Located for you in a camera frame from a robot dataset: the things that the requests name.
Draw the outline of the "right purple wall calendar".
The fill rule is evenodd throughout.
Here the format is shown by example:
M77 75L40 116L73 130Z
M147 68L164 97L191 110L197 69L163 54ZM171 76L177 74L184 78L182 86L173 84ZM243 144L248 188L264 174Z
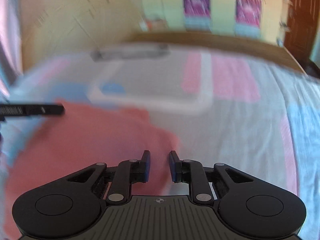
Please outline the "right purple wall calendar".
M235 35L259 38L262 0L235 0Z

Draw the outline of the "left purple wall calendar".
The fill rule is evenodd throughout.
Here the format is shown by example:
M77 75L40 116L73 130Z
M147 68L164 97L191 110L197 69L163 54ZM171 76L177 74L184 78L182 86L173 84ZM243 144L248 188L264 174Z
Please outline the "left purple wall calendar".
M210 0L183 0L184 25L189 30L211 31Z

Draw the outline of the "wooden bed frame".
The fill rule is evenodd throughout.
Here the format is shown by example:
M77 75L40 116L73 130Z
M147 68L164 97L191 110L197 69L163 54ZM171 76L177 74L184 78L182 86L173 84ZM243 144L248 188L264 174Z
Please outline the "wooden bed frame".
M306 73L286 48L261 42L252 38L215 35L207 32L161 31L136 33L131 35L128 38L128 41L200 46L209 49L247 54L271 61L303 74Z

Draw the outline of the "purple wall calendar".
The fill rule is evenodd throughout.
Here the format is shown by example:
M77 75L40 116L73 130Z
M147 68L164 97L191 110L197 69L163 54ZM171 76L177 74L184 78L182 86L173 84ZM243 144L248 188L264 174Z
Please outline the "purple wall calendar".
M211 31L210 0L183 0L184 25L189 30Z
M262 0L235 0L235 35L259 38Z

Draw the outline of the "pink knit garment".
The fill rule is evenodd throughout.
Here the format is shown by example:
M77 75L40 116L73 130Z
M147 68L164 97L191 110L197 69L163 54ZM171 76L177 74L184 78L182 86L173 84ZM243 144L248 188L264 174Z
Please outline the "pink knit garment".
M47 119L9 166L4 189L4 237L18 239L20 232L11 210L23 193L95 163L116 166L151 153L150 179L133 185L133 194L161 195L169 191L168 154L179 149L178 138L151 124L145 110L108 111L90 105L64 102L65 114Z

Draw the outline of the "brown wooden door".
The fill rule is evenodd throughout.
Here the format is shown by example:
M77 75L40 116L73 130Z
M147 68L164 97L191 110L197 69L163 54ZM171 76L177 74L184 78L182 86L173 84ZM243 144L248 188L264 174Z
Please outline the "brown wooden door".
M290 0L284 47L300 65L309 61L317 34L319 0Z

